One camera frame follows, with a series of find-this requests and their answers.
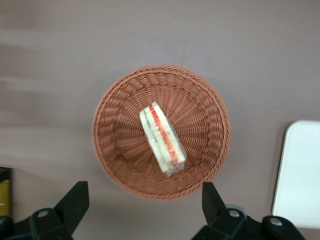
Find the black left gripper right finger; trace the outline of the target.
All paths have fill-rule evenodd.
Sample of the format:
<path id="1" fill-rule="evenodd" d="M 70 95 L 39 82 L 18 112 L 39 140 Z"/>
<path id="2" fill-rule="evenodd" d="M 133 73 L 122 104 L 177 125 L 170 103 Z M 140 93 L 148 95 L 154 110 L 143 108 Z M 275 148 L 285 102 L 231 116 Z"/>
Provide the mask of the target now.
<path id="1" fill-rule="evenodd" d="M 202 185 L 202 211 L 207 222 L 194 240 L 241 240 L 247 217 L 228 208 L 212 182 Z"/>

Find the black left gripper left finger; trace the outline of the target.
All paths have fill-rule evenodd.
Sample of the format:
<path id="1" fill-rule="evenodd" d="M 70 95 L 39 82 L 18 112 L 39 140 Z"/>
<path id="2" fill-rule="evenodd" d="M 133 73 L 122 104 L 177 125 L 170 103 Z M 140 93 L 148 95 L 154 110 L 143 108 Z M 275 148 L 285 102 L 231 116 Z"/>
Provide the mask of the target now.
<path id="1" fill-rule="evenodd" d="M 39 209 L 28 220 L 33 240 L 71 240 L 90 206 L 87 181 L 77 182 L 54 206 Z"/>

